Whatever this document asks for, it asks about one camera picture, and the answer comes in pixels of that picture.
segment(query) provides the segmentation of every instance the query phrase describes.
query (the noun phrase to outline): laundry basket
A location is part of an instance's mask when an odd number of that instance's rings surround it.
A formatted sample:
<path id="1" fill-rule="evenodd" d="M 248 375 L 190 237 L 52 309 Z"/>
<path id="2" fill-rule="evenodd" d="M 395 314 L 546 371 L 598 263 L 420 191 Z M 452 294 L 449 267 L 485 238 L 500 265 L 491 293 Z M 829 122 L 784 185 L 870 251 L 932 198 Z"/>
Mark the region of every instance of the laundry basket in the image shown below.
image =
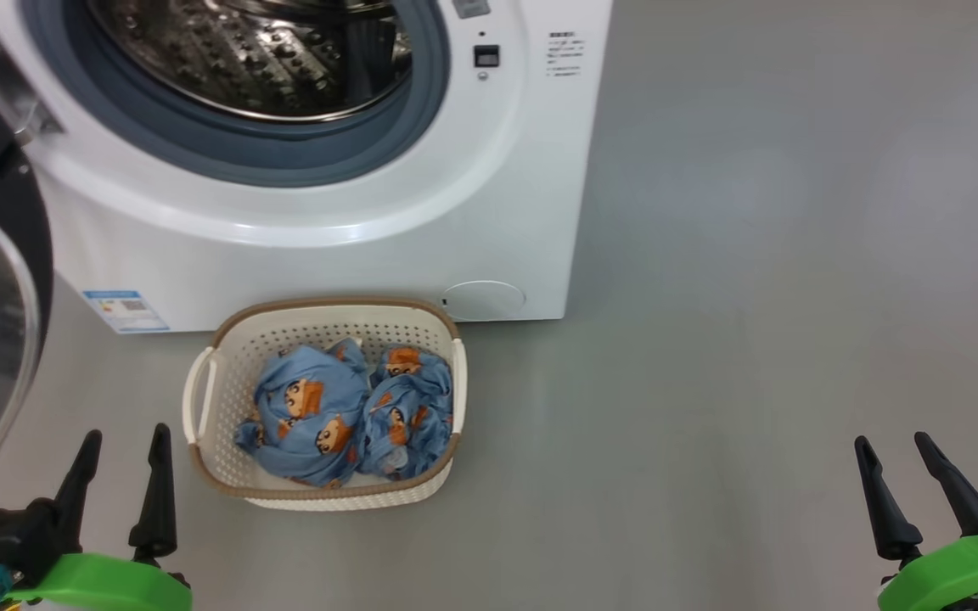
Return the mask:
<path id="1" fill-rule="evenodd" d="M 451 368 L 451 439 L 440 460 L 418 477 L 391 482 L 357 474 L 346 486 L 323 490 L 263 471 L 234 444 L 233 432 L 253 409 L 252 394 L 269 356 L 296 345 L 326 349 L 345 337 L 363 340 L 369 364 L 378 362 L 387 345 L 404 344 L 436 353 Z M 220 492 L 272 509 L 346 511 L 420 502 L 451 472 L 465 414 L 463 341 L 447 314 L 418 301 L 296 300 L 243 310 L 217 330 L 183 386 L 183 433 L 195 469 Z"/>

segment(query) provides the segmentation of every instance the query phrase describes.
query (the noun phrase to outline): basket handle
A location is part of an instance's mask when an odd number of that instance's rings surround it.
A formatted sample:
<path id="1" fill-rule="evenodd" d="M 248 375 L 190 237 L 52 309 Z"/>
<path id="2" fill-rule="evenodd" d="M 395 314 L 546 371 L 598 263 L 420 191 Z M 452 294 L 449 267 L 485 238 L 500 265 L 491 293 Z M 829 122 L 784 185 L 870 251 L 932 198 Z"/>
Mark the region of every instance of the basket handle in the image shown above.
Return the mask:
<path id="1" fill-rule="evenodd" d="M 466 421 L 466 347 L 458 337 L 452 339 L 451 344 L 452 360 L 454 360 L 451 369 L 455 374 L 455 399 L 452 403 L 455 406 L 455 413 L 451 430 L 454 433 L 462 433 L 463 423 Z"/>
<path id="2" fill-rule="evenodd" d="M 187 374 L 187 383 L 183 384 L 183 436 L 187 437 L 190 445 L 197 444 L 199 436 L 206 430 L 206 419 L 210 416 L 210 399 L 213 398 L 214 380 L 217 379 L 217 363 L 214 362 L 213 345 L 207 345 L 200 355 L 195 357 L 191 371 Z M 205 365 L 210 366 L 206 369 L 206 392 L 202 395 L 202 418 L 199 421 L 198 430 L 194 428 L 194 405 L 197 403 L 194 398 L 195 391 L 199 387 L 199 375 Z"/>

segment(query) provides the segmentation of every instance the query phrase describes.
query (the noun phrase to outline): white washing machine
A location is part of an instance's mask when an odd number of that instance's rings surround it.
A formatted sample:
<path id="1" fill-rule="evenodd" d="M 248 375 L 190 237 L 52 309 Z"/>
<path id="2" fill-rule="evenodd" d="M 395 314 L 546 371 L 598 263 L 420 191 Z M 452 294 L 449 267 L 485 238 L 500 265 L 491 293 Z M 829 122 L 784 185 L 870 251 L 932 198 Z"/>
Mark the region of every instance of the white washing machine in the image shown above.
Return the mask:
<path id="1" fill-rule="evenodd" d="M 55 268 L 123 333 L 558 318 L 612 0 L 0 0 Z"/>

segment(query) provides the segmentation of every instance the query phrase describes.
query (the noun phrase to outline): blue cartoon fabric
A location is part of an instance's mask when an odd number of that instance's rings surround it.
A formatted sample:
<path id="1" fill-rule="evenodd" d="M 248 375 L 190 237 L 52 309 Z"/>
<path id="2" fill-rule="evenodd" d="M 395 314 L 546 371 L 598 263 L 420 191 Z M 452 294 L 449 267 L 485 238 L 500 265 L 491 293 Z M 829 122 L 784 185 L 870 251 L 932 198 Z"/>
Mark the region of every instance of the blue cartoon fabric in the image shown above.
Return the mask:
<path id="1" fill-rule="evenodd" d="M 389 345 L 372 380 L 358 469 L 387 479 L 421 475 L 451 437 L 451 371 L 431 352 Z"/>
<path id="2" fill-rule="evenodd" d="M 360 461 L 367 372 L 352 338 L 326 352 L 302 345 L 271 357 L 256 386 L 256 412 L 234 441 L 272 475 L 340 486 Z"/>

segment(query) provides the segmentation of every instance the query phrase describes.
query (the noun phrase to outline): energy label sticker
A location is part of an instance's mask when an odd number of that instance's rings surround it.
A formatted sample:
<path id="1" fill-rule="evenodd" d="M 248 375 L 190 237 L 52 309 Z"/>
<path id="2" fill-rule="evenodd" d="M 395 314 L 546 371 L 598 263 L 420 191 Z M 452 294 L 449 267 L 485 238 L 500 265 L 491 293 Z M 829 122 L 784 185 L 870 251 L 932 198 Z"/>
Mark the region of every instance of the energy label sticker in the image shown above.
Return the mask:
<path id="1" fill-rule="evenodd" d="M 168 330 L 168 325 L 137 290 L 85 290 L 81 294 L 117 333 Z"/>

